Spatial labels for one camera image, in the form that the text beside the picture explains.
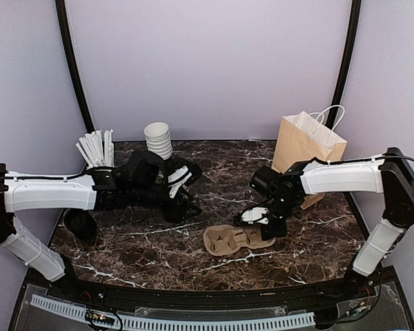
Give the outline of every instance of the black metal pole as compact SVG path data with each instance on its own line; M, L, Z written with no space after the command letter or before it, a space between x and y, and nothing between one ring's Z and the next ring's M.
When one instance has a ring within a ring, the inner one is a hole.
M70 78L72 79L75 95L86 130L92 132L95 131L95 127L92 118L90 117L88 104L84 96L83 86L81 85L81 79L78 73L77 62L75 61L74 48L72 46L72 39L70 38L68 15L66 13L66 4L64 0L55 0L55 3L57 5L58 23L60 25L61 39L63 40L64 53L66 54L66 61L68 62Z
M346 78L348 77L348 71L350 69L351 57L353 56L354 42L356 39L357 25L359 23L360 5L362 0L353 0L351 3L350 21L348 23L348 32L346 33L344 55L342 56L342 62L340 64L339 76L337 78L336 88L333 95L331 105L339 105L344 93ZM333 128L336 120L337 111L339 108L334 107L328 113L326 120L326 126L330 129Z

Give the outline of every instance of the marble surface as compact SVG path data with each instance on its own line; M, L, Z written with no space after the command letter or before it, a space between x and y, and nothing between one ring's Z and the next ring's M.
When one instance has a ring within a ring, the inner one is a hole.
M116 164L144 143L117 143ZM190 187L203 213L183 224L159 212L132 208L92 212L99 233L82 243L60 224L51 248L68 256L81 279L160 290L254 290L342 277L364 238L343 194L331 193L308 210L296 209L288 236L269 248L209 255L202 235L212 225L263 200L248 187L269 164L274 141L176 141L174 154L198 163L203 176Z

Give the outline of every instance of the dark marble countertop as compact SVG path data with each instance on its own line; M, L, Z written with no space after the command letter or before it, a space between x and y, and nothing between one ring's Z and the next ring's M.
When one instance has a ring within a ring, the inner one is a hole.
M207 253L202 235L212 225L262 201L248 182L269 164L274 141L176 141L174 154L198 163L203 176L190 187L203 213L183 224L166 223L158 211L127 208L92 212L94 243L82 243L62 224L51 248L72 261L79 278L160 290L255 290L316 283L344 275L364 242L343 194L330 193L308 210L296 209L288 236L269 248L241 248L227 257ZM115 144L117 165L145 143Z

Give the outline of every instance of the black frame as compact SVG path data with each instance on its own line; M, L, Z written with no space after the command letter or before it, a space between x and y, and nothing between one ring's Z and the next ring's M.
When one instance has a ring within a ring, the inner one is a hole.
M380 276L376 272L370 278L375 285L378 285L380 282ZM382 268L382 283L391 281L395 283L399 293L410 329L414 330L413 316L409 310L408 302L394 267ZM91 304L107 308L108 310L113 309L124 312L134 312L136 308L143 307L175 310L241 310L287 305L289 311L306 310L307 312L319 313L328 310L334 311L336 304L343 301L343 299L327 299L316 294L322 288L334 287L341 282L342 279L335 279L321 283L283 288L217 292L147 290L82 280L79 280L79 285L82 285L91 294L93 298ZM17 324L17 317L28 284L44 287L48 289L48 295L66 299L54 288L50 288L48 281L41 274L29 269L12 313L9 331L14 330Z
M90 116L86 96L84 95L83 91L83 85L81 84L81 79L79 76L77 61L75 58L74 48L72 45L72 39L70 37L68 14L66 12L66 3L65 0L55 0L55 3L57 4L58 23L61 31L61 39L63 40L64 53L66 55L66 60L68 62L70 78L72 79L72 84L74 86L75 95L77 97L77 101L81 111L81 117L83 118L86 130L90 133L92 131L95 131L95 126L92 122L92 117ZM350 21L348 23L348 31L346 33L344 53L342 55L342 62L340 65L339 75L337 77L337 83L333 95L333 100L331 101L331 105L338 105L342 100L342 95L344 93L346 79L348 77L348 71L350 68L351 58L353 56L361 4L362 0L353 0L351 4L351 14ZM337 111L337 108L333 108L328 113L328 118L326 120L325 125L330 129L334 126Z
M95 131L92 117L90 116L86 96L84 95L83 85L81 84L80 75L78 72L77 61L75 59L74 48L72 46L72 39L70 38L70 30L68 23L68 14L66 12L65 0L55 0L57 5L58 23L60 26L61 40L63 40L64 54L68 62L70 79L74 86L75 96L77 98L78 106L80 108L81 117L88 133Z
M342 62L340 64L339 76L337 77L336 88L334 90L333 100L331 105L339 105L342 100L342 95L345 90L346 79L348 71L350 70L351 57L353 56L354 42L356 40L357 25L360 17L360 6L362 0L353 0L351 4L350 22L348 23L348 32L346 33L344 55L342 55ZM334 107L330 109L326 119L325 126L332 129L336 120L337 111L339 108Z

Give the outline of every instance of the white paper cup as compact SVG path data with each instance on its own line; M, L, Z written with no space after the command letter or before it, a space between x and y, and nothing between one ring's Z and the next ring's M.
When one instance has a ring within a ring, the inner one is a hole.
M170 140L170 131L168 125L163 122L151 123L144 129L147 148L158 154L163 159L169 159L172 156L172 141Z
M147 147L150 147L150 148L162 148L162 147L165 147L165 146L171 146L172 145L172 142L170 140L162 141L162 142L159 142L159 143L155 143L153 141L146 141L146 143L147 143Z
M170 138L170 132L168 129L168 125L163 122L155 122L151 123L144 129L144 135L146 136L147 140L156 141L156 140L162 140L169 135Z
M163 154L167 152L172 152L172 146L164 147L164 148L148 148L151 152L156 154Z
M146 136L146 141L150 141L153 143L159 143L159 142L167 141L167 140L170 140L170 133L166 133L164 136L161 136L159 138L149 138Z
M161 154L160 157L162 157L164 160L168 160L172 156L172 151L170 151L167 154Z

